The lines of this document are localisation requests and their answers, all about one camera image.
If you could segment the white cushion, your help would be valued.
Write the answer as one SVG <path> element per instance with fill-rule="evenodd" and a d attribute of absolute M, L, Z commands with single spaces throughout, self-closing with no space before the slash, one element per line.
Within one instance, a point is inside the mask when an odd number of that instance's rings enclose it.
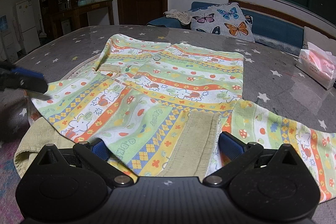
<path fill-rule="evenodd" d="M 313 43 L 315 46 L 321 48 L 324 51 L 331 52 L 335 55 L 336 41 L 329 39 L 327 36 L 315 31 L 307 26 L 303 29 L 303 48 L 307 49 L 307 43 Z"/>

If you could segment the white refrigerator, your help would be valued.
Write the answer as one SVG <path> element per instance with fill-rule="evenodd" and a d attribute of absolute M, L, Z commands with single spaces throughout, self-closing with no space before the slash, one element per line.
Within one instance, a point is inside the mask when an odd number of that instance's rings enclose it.
<path fill-rule="evenodd" d="M 32 0 L 16 3 L 13 7 L 13 13 L 17 24 L 19 42 L 25 53 L 30 53 L 41 45 L 35 24 Z"/>

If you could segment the butterfly print pillow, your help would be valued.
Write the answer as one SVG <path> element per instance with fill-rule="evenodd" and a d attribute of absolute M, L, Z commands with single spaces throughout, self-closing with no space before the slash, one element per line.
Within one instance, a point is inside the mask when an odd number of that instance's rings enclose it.
<path fill-rule="evenodd" d="M 189 13 L 192 30 L 255 42 L 253 18 L 245 16 L 236 2 L 194 8 Z"/>

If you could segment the pink tissue pack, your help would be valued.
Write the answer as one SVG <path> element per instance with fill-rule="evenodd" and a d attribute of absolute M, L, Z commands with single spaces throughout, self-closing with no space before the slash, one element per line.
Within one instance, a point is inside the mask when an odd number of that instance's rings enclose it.
<path fill-rule="evenodd" d="M 311 42 L 307 42 L 307 49 L 300 51 L 296 67 L 326 90 L 335 83 L 335 56 Z"/>

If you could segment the beige cloth on sofa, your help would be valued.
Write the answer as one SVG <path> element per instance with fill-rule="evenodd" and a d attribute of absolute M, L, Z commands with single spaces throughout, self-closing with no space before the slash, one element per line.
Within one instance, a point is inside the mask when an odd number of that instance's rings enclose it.
<path fill-rule="evenodd" d="M 178 11 L 176 9 L 171 9 L 163 13 L 166 18 L 176 19 L 180 24 L 187 26 L 191 23 L 191 14 L 187 11 Z"/>

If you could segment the teal kettle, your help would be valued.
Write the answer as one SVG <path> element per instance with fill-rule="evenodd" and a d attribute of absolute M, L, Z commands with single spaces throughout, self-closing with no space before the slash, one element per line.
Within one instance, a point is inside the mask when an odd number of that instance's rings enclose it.
<path fill-rule="evenodd" d="M 87 4 L 87 0 L 78 0 L 77 5 L 78 6 L 84 6 Z"/>

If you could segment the colourful patterned children's shirt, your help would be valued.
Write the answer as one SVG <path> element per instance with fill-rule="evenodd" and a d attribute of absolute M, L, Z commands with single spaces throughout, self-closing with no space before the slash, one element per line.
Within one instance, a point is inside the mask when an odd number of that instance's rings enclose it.
<path fill-rule="evenodd" d="M 28 97 L 57 143 L 101 139 L 109 163 L 132 178 L 204 177 L 223 166 L 217 139 L 227 131 L 265 148 L 291 144 L 321 200 L 334 198 L 335 134 L 243 100 L 243 63 L 236 52 L 116 34 L 73 76 Z"/>

